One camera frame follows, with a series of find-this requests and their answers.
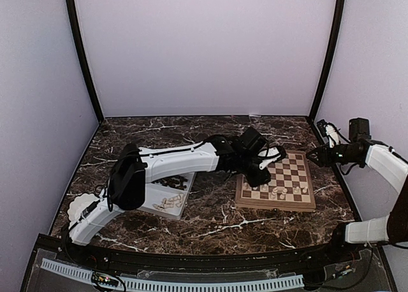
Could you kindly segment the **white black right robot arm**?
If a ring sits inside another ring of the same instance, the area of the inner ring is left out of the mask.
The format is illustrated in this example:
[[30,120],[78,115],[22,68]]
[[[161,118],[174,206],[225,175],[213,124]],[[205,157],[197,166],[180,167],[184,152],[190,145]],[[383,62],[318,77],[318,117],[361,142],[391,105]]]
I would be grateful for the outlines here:
[[334,230],[326,258],[338,263],[349,254],[351,244],[390,244],[407,249],[407,160],[382,141],[372,139],[368,119],[349,121],[349,138],[324,119],[317,122],[321,136],[328,143],[307,153],[307,159],[319,167],[348,164],[350,168],[369,167],[376,171],[398,194],[391,212],[381,218],[341,223]]

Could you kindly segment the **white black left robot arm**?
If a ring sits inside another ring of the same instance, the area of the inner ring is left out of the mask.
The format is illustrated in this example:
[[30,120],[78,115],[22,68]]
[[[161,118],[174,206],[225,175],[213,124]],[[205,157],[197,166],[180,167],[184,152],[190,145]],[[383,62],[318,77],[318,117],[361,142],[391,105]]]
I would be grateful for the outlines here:
[[282,147],[269,147],[258,133],[241,137],[212,135],[200,143],[161,150],[128,144],[115,161],[98,195],[84,193],[71,202],[69,223],[61,230],[64,252],[76,264],[90,258],[86,246],[119,214],[136,210],[153,181],[192,172],[243,174],[252,187],[269,183],[268,165],[286,157]]

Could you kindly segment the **cream white chess queen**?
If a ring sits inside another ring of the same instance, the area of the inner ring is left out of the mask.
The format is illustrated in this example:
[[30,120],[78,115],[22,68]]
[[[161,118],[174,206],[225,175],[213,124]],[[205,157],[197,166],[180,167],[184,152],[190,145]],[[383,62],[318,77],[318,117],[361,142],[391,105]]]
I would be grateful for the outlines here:
[[279,199],[280,200],[285,200],[286,199],[286,194],[287,194],[287,189],[286,188],[283,188],[282,190],[281,190],[281,192],[280,192],[280,194],[279,194]]

